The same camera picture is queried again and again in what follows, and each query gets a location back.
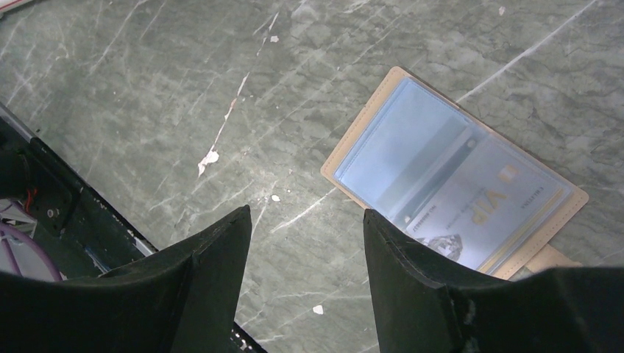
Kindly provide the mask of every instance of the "marble floor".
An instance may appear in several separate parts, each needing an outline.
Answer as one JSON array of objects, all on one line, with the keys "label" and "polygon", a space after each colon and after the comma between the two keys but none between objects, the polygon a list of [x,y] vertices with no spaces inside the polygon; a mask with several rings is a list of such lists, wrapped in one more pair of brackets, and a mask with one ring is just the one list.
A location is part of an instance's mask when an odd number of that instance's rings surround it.
[{"label": "marble floor", "polygon": [[363,211],[319,169],[394,65],[590,194],[552,246],[624,264],[619,0],[43,0],[0,20],[0,100],[158,248],[251,206],[236,321],[270,352],[378,351]]}]

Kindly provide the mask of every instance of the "card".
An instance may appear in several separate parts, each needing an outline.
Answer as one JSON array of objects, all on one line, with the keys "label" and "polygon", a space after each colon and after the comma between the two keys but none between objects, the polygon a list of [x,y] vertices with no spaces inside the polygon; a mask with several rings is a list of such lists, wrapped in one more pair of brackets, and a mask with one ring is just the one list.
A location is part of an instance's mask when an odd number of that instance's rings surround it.
[{"label": "card", "polygon": [[533,225],[565,200],[570,192],[565,189],[496,139],[486,138],[405,232],[451,260],[480,269],[508,242],[526,239]]},{"label": "card", "polygon": [[502,279],[525,264],[538,271],[563,263],[561,254],[550,261],[556,251],[547,242],[589,199],[398,67],[359,112],[321,174],[408,236]]}]

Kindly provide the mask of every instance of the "white debris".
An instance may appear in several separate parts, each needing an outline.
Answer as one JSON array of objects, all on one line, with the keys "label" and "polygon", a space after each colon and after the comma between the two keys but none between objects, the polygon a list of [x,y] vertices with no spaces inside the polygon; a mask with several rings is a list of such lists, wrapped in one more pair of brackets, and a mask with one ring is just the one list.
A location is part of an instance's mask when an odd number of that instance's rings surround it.
[{"label": "white debris", "polygon": [[219,160],[219,153],[217,153],[217,151],[210,150],[208,154],[206,154],[206,157],[204,157],[204,159],[202,159],[202,161],[197,165],[197,167],[199,167],[199,175],[201,176],[204,174],[204,171],[206,171],[206,165],[215,163],[217,160]]},{"label": "white debris", "polygon": [[314,311],[314,313],[318,314],[318,315],[325,314],[325,312],[323,311],[323,306],[322,305],[317,305],[317,306],[313,307],[312,311]]}]

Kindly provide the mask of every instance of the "purple cable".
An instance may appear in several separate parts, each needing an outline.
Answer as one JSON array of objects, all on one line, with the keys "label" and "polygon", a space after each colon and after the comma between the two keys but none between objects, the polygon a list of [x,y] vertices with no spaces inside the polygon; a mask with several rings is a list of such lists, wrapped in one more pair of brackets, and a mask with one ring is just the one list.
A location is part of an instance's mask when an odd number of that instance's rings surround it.
[{"label": "purple cable", "polygon": [[37,254],[37,256],[39,256],[41,261],[43,261],[43,263],[48,268],[48,271],[50,271],[50,274],[54,278],[54,281],[55,282],[63,281],[63,278],[60,276],[60,272],[58,271],[57,266],[52,262],[50,257],[46,254],[46,252],[41,247],[39,247],[39,245],[37,245],[37,243],[35,243],[35,241],[31,239],[28,235],[25,235],[19,230],[4,223],[0,223],[0,232],[4,232],[4,233],[7,233],[8,235],[12,235],[17,240],[21,241],[22,243],[25,243],[31,250],[33,250],[34,253]]},{"label": "purple cable", "polygon": [[18,276],[21,276],[22,274],[19,269],[18,261],[16,260],[15,255],[13,254],[13,250],[11,249],[11,244],[9,244],[9,241],[4,237],[4,232],[2,232],[1,230],[0,230],[0,238],[2,238],[0,242],[2,242],[2,248],[4,249],[4,253],[7,254],[7,257],[9,257],[9,264],[11,265],[11,269],[13,270],[15,274],[17,274]]}]

